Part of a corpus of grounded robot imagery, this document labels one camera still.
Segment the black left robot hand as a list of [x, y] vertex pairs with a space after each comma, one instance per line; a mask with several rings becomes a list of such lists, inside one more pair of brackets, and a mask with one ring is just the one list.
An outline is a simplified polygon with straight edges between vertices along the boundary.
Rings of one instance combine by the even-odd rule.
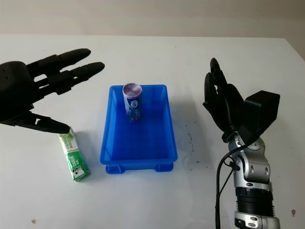
[[0, 122], [37, 131], [67, 134], [70, 127], [50, 117], [34, 114], [33, 104], [45, 96], [61, 95], [73, 86], [89, 80], [101, 72], [105, 65], [94, 62], [73, 70], [65, 67], [76, 64], [91, 54], [86, 48], [25, 64], [20, 61], [0, 65]]

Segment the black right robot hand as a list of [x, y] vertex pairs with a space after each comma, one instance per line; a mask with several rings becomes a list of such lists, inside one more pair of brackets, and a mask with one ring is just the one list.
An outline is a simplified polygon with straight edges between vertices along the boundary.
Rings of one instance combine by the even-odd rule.
[[218, 61], [212, 58], [210, 72], [204, 81], [203, 106], [211, 114], [216, 125], [223, 131], [222, 140], [230, 141], [242, 122], [244, 100], [237, 88], [227, 83]]

